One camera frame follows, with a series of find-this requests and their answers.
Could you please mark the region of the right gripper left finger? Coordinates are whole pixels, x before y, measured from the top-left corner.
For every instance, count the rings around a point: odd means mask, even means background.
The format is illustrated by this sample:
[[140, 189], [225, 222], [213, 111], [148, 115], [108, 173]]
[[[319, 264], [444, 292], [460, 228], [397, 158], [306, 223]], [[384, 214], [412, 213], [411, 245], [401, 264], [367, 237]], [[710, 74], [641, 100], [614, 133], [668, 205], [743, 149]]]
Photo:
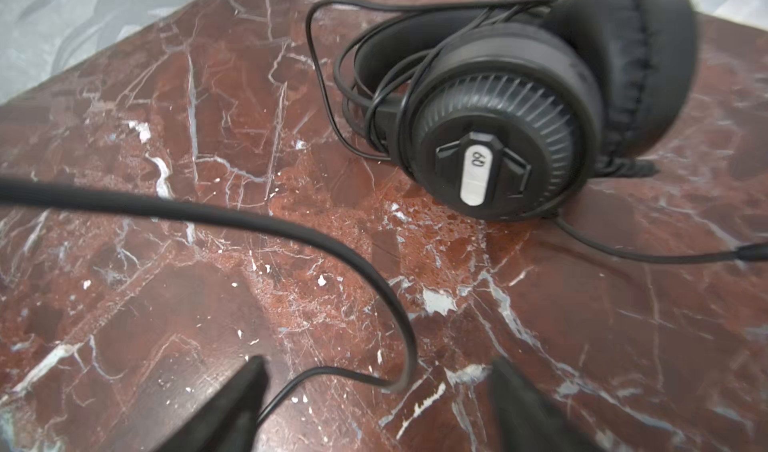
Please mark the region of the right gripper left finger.
[[253, 356], [156, 451], [251, 451], [268, 385], [265, 359]]

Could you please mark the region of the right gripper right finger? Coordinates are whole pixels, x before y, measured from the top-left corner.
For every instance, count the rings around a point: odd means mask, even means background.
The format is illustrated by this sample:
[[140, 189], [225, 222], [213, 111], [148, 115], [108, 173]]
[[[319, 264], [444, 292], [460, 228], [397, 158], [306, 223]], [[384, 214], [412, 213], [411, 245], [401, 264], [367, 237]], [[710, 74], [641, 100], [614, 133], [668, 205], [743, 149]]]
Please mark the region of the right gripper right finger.
[[601, 449], [509, 359], [493, 360], [489, 380], [492, 410], [503, 451]]

